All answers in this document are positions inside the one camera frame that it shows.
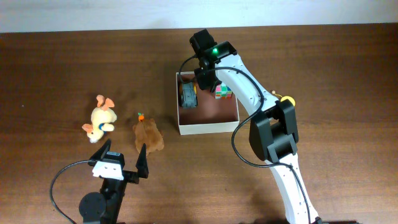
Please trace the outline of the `yellow wooden rattle drum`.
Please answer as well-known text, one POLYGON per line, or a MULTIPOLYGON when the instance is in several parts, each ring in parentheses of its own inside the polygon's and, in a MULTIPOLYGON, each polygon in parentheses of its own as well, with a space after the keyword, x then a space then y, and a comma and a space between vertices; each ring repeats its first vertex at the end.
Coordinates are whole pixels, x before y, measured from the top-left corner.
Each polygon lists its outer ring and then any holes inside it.
POLYGON ((276 96, 280 101, 289 101, 293 106, 296 105, 295 100, 294 100, 291 96, 287 96, 287 95, 282 96, 282 95, 276 93, 275 90, 272 90, 271 93, 272 93, 274 96, 276 96))

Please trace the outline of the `yellow grey toy truck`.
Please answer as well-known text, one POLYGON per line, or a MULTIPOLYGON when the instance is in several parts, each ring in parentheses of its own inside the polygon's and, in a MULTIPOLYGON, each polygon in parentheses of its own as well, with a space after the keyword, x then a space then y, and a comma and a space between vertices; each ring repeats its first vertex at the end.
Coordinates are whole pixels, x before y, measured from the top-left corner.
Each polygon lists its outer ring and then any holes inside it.
POLYGON ((180 93, 180 106, 182 108, 196 108, 198 105, 197 101, 197 89, 194 83, 183 83, 179 88, 180 93))

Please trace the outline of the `brown plush toy with carrot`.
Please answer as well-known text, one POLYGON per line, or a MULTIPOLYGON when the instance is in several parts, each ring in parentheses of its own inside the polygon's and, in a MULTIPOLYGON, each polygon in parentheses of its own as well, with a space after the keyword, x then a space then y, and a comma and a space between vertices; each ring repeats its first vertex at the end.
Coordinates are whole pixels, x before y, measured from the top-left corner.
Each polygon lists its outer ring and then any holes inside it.
POLYGON ((146 155, 164 148, 162 132, 158 129, 155 120, 145 119, 143 113, 138 113, 138 123, 132 127, 135 134, 135 145, 138 153, 141 152, 143 145, 146 145, 146 155))

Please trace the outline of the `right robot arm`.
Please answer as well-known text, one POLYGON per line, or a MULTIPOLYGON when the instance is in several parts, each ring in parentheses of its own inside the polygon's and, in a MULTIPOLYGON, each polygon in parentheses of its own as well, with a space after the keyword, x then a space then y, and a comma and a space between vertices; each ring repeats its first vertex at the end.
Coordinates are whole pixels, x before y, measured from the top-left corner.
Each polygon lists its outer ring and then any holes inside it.
POLYGON ((269 93, 250 73, 237 50, 228 42, 217 43, 203 29, 190 38, 199 67, 195 78, 201 90, 219 83, 231 88, 248 117, 249 144, 261 160, 256 167, 271 170, 289 223, 321 223, 305 188, 299 169, 299 141, 295 106, 269 93))

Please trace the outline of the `colourful puzzle cube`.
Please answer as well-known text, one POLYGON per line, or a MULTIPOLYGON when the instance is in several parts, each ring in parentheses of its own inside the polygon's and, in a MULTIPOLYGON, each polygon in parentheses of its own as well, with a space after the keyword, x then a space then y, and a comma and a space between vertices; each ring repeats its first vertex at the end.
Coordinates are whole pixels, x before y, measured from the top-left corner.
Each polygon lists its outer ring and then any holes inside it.
POLYGON ((232 95, 232 90, 225 83, 221 83, 215 88, 215 98, 217 100, 232 98, 232 95))

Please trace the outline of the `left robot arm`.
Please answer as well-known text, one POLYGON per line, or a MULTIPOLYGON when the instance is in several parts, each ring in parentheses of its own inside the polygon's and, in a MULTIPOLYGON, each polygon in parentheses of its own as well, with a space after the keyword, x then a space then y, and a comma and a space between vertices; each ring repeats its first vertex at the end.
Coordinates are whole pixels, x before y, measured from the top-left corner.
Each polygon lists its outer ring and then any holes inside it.
POLYGON ((84 223, 116 223, 127 184, 138 184, 149 176, 145 144, 139 153, 135 172, 124 170, 124 155, 112 152, 110 148, 111 140, 108 139, 90 157, 88 164, 93 167, 93 176, 101 178, 103 183, 99 192, 90 192, 80 201, 79 213, 84 223))

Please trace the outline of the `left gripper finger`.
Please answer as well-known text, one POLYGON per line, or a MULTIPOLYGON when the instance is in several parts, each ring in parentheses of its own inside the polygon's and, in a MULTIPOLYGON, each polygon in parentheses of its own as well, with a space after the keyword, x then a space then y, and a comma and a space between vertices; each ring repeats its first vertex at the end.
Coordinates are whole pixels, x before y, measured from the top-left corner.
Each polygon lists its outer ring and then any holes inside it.
POLYGON ((147 179, 149 176, 149 168, 147 164, 147 150, 146 144, 142 145, 141 151, 139 153, 139 157, 136 162, 137 174, 139 178, 147 179))
POLYGON ((110 150, 111 139, 107 139, 106 142, 90 157, 88 162, 89 166, 95 166, 98 161, 101 161, 106 153, 110 150))

